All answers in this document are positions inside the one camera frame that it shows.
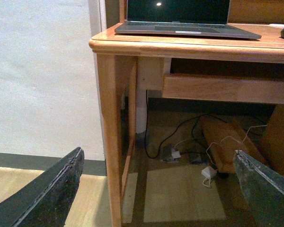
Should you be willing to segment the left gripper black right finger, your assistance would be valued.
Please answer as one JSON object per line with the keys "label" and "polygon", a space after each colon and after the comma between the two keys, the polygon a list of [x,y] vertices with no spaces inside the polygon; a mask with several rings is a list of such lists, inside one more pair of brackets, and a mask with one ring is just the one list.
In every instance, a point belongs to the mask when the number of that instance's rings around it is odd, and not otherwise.
{"label": "left gripper black right finger", "polygon": [[284,227],[284,177],[242,150],[233,165],[240,188],[260,227]]}

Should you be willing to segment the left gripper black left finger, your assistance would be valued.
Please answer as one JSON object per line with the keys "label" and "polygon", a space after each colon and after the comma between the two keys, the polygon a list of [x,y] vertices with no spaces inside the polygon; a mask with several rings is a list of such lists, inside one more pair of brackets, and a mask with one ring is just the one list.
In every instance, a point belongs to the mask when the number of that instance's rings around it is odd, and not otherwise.
{"label": "left gripper black left finger", "polygon": [[84,151],[77,147],[0,203],[0,227],[63,227],[83,167]]}

